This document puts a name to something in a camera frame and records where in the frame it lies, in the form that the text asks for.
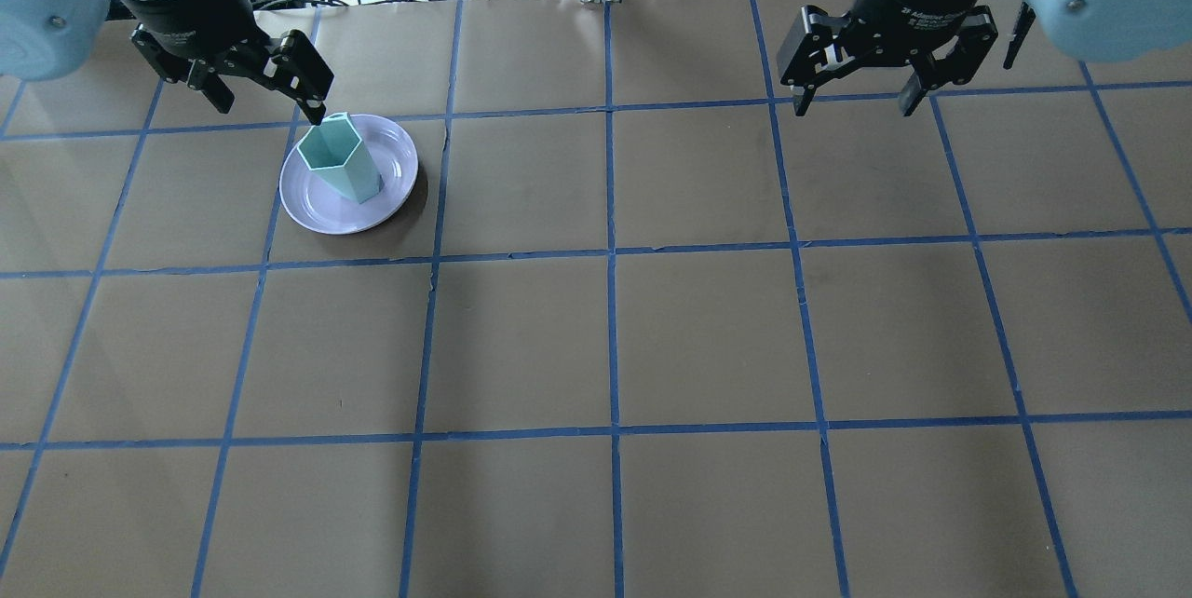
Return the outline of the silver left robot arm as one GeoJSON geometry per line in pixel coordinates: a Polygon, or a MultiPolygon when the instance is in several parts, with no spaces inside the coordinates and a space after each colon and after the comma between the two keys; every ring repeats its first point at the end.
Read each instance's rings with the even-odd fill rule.
{"type": "Polygon", "coordinates": [[[252,0],[1,0],[4,75],[72,75],[89,58],[112,1],[137,21],[131,43],[159,77],[203,94],[218,113],[235,102],[226,77],[243,77],[291,99],[309,123],[323,122],[331,67],[303,31],[266,35],[252,0]]]}

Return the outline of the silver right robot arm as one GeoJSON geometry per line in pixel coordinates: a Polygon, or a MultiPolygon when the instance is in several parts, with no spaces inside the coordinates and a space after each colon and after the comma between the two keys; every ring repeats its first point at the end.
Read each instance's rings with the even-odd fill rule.
{"type": "MultiPolygon", "coordinates": [[[[1004,67],[1032,29],[1073,60],[1120,62],[1188,42],[1188,0],[1022,0],[1004,67]]],[[[797,116],[822,86],[859,69],[909,68],[898,102],[904,116],[932,91],[966,85],[999,37],[981,0],[852,0],[843,15],[802,7],[780,46],[780,85],[797,116]]]]}

